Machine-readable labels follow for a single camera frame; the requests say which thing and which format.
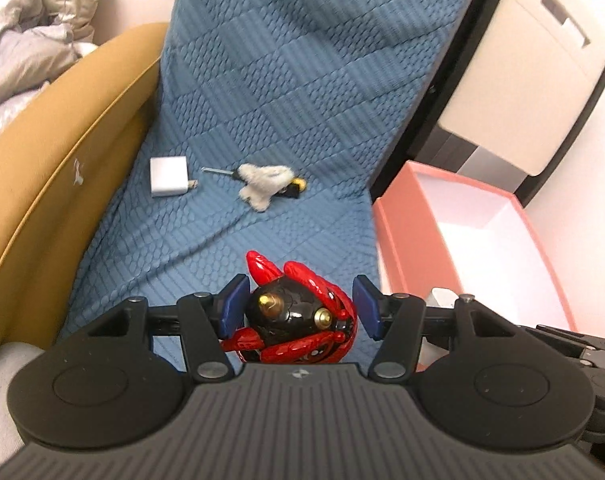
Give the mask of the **yellow black screwdriver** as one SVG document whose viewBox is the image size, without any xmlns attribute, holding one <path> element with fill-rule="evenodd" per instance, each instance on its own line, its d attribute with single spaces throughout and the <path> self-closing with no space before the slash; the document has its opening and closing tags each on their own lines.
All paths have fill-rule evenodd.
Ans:
<svg viewBox="0 0 605 480">
<path fill-rule="evenodd" d="M 208 174 L 221 174 L 222 176 L 230 177 L 233 180 L 244 182 L 244 179 L 238 173 L 238 169 L 225 170 L 225 169 L 218 169 L 218 168 L 202 167 L 202 168 L 200 168 L 200 170 L 202 170 L 203 172 L 208 172 Z M 302 192 L 304 192 L 304 190 L 306 188 L 307 188 L 307 181 L 303 178 L 296 177 L 292 180 L 292 182 L 290 182 L 288 185 L 286 185 L 285 188 L 281 188 L 281 190 L 278 191 L 278 193 L 276 193 L 276 195 L 287 197 L 287 198 L 298 198 L 300 196 L 300 194 Z"/>
</svg>

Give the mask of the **red black toy figure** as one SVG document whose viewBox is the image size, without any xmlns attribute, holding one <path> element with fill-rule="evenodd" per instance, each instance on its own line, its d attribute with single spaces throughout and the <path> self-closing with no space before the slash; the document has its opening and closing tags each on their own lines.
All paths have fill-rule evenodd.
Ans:
<svg viewBox="0 0 605 480">
<path fill-rule="evenodd" d="M 240 325 L 219 335 L 221 347 L 243 362 L 333 364 L 358 333 L 353 302 L 304 264 L 277 266 L 260 252 L 246 254 L 256 288 L 237 308 Z"/>
</svg>

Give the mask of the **pink cardboard box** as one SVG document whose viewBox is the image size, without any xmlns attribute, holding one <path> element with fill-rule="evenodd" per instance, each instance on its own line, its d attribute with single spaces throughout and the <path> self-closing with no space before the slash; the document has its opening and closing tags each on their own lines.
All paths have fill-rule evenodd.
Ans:
<svg viewBox="0 0 605 480">
<path fill-rule="evenodd" d="M 511 193 L 406 162 L 373 205 L 383 292 L 466 292 L 517 325 L 575 330 L 557 274 Z"/>
</svg>

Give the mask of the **grey crumpled duvet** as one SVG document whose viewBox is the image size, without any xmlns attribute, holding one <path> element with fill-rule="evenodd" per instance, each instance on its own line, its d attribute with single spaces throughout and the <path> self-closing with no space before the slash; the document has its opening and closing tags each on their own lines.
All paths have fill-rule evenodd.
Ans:
<svg viewBox="0 0 605 480">
<path fill-rule="evenodd" d="M 101 0 L 0 0 L 0 134 L 49 84 L 96 49 Z"/>
</svg>

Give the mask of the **white fluffy hair clip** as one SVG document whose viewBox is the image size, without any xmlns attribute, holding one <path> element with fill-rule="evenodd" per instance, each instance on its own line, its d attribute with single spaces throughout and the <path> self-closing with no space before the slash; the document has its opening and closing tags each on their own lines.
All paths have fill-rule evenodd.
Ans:
<svg viewBox="0 0 605 480">
<path fill-rule="evenodd" d="M 294 170 L 287 166 L 256 166 L 243 164 L 237 174 L 245 185 L 238 197 L 255 211 L 265 212 L 276 193 L 286 188 L 295 178 Z"/>
</svg>

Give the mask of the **blue textured chair cover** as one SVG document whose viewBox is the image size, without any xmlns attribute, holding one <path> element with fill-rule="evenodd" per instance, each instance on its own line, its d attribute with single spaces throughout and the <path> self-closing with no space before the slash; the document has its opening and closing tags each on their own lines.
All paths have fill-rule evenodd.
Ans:
<svg viewBox="0 0 605 480">
<path fill-rule="evenodd" d="M 120 301 L 217 292 L 260 252 L 349 290 L 379 276 L 369 179 L 467 0 L 174 0 L 157 116 L 78 268 L 60 331 Z M 150 195 L 150 159 L 198 181 Z M 287 166 L 307 181 L 265 212 L 202 167 Z"/>
</svg>

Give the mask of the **white charger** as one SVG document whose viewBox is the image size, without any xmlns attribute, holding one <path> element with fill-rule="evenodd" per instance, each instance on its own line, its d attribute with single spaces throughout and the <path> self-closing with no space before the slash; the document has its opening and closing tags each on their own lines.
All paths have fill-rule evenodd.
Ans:
<svg viewBox="0 0 605 480">
<path fill-rule="evenodd" d="M 150 159 L 150 195 L 178 196 L 195 190 L 198 181 L 188 176 L 185 156 L 152 157 Z"/>
<path fill-rule="evenodd" d="M 459 295 L 451 289 L 434 287 L 427 295 L 425 302 L 427 307 L 453 309 Z"/>
</svg>

